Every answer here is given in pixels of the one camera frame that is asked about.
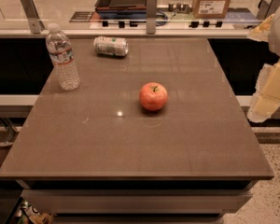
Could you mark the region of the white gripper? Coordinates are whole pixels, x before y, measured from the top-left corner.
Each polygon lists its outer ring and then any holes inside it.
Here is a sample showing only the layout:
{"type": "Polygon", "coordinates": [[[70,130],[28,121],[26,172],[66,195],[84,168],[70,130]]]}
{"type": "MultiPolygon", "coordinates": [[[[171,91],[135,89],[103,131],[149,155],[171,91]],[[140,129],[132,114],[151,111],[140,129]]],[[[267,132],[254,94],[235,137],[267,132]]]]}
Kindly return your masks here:
{"type": "MultiPolygon", "coordinates": [[[[258,42],[269,42],[269,50],[280,57],[280,7],[274,15],[253,28],[247,37],[258,42]]],[[[255,88],[247,117],[252,122],[261,123],[280,106],[280,60],[274,65],[263,65],[255,88]]]]}

